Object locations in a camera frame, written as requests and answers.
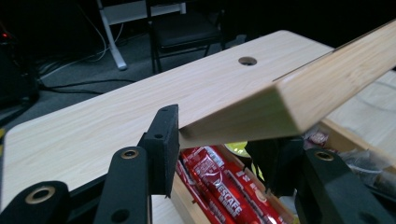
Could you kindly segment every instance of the white stand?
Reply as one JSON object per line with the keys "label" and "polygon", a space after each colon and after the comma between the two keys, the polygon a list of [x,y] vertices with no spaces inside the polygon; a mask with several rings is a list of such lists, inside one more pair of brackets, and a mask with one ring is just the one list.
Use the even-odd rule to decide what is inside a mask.
{"label": "white stand", "polygon": [[[99,12],[102,17],[103,25],[105,26],[110,52],[113,55],[117,67],[121,71],[126,70],[128,66],[123,60],[120,51],[118,50],[116,43],[114,42],[114,37],[113,34],[111,34],[111,30],[110,30],[110,25],[123,23],[126,21],[136,21],[146,18],[147,17],[146,1],[125,3],[111,7],[103,7],[101,0],[96,0],[96,2],[99,7]],[[153,9],[153,16],[176,12],[176,11],[185,13],[186,11],[185,4],[180,4],[179,6],[173,5],[173,6],[156,7]]]}

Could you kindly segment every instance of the red package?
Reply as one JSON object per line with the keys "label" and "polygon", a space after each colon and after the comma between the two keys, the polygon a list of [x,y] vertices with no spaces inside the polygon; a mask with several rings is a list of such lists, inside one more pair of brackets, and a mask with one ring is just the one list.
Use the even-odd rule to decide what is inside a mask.
{"label": "red package", "polygon": [[204,196],[206,202],[209,204],[210,210],[216,215],[221,223],[234,224],[233,218],[228,214],[227,210],[222,204],[215,198],[215,196],[209,191],[207,186],[201,181],[201,178],[195,173],[191,172],[191,177],[196,183],[196,187]]}
{"label": "red package", "polygon": [[272,207],[265,196],[259,191],[247,174],[235,163],[225,164],[225,173],[230,177],[241,192],[245,194],[252,207],[268,224],[283,224],[283,218]]}
{"label": "red package", "polygon": [[209,219],[210,223],[227,223],[225,221],[221,221],[215,213],[210,209],[209,204],[201,198],[198,188],[196,188],[194,181],[192,181],[187,174],[187,171],[184,169],[181,161],[177,161],[176,172],[178,176],[180,176],[181,181],[183,181],[187,190],[192,195],[192,198],[198,203],[207,219]]}
{"label": "red package", "polygon": [[207,154],[216,163],[216,165],[218,167],[220,167],[221,169],[224,167],[224,164],[225,164],[226,160],[224,160],[224,158],[219,153],[218,148],[215,147],[215,146],[188,148],[188,149],[185,149],[182,152],[182,155],[184,155],[185,156],[185,160],[188,161],[188,160],[191,160],[192,157],[196,156],[202,150],[206,150]]}
{"label": "red package", "polygon": [[206,150],[186,155],[189,172],[198,175],[209,191],[222,203],[236,223],[261,223],[260,219],[223,171],[210,158]]}

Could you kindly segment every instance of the wooden board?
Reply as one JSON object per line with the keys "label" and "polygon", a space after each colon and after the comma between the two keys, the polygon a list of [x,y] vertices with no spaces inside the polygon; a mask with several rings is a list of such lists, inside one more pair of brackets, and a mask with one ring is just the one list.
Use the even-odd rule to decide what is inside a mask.
{"label": "wooden board", "polygon": [[[277,32],[16,126],[5,139],[2,207],[43,180],[75,189],[105,174],[113,153],[135,146],[163,106],[179,104],[183,127],[331,50]],[[258,64],[240,64],[245,56]]]}
{"label": "wooden board", "polygon": [[396,23],[294,71],[332,49],[276,32],[23,123],[6,136],[2,207],[43,180],[75,189],[105,174],[166,105],[179,104],[181,147],[300,133],[396,64],[390,36]]}

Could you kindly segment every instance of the black cable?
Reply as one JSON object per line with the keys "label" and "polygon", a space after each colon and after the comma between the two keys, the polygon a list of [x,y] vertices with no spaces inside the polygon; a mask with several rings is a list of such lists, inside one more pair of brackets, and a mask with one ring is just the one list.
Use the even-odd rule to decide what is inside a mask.
{"label": "black cable", "polygon": [[71,84],[67,84],[67,85],[52,86],[52,87],[46,86],[41,79],[38,79],[37,83],[38,83],[38,88],[41,91],[52,91],[52,92],[58,92],[58,93],[86,93],[86,94],[100,95],[100,94],[103,94],[104,92],[87,91],[87,90],[57,90],[57,89],[73,87],[73,86],[89,85],[89,84],[94,84],[94,83],[119,82],[119,81],[134,83],[134,81],[129,80],[129,79],[105,79],[105,80],[85,81],[85,82],[71,83]]}
{"label": "black cable", "polygon": [[64,90],[64,91],[59,91],[55,90],[49,87],[46,87],[44,85],[38,85],[38,88],[41,91],[52,91],[52,92],[57,92],[57,93],[86,93],[86,94],[94,94],[94,95],[101,95],[104,92],[99,92],[99,91],[86,91],[86,90]]}
{"label": "black cable", "polygon": [[130,83],[134,83],[133,80],[129,80],[129,79],[105,79],[105,80],[96,80],[96,81],[86,81],[86,82],[79,82],[79,83],[71,83],[71,84],[67,84],[67,85],[62,85],[62,86],[52,86],[49,88],[65,88],[65,87],[73,87],[73,86],[82,86],[82,85],[88,85],[88,84],[94,84],[94,83],[101,83],[101,82],[130,82]]}

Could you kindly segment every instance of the angled wooden piece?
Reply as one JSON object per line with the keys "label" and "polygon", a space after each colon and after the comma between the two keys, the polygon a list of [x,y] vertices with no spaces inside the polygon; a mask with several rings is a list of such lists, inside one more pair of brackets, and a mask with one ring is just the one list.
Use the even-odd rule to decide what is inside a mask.
{"label": "angled wooden piece", "polygon": [[299,134],[396,65],[396,21],[244,95],[180,132],[182,146]]}

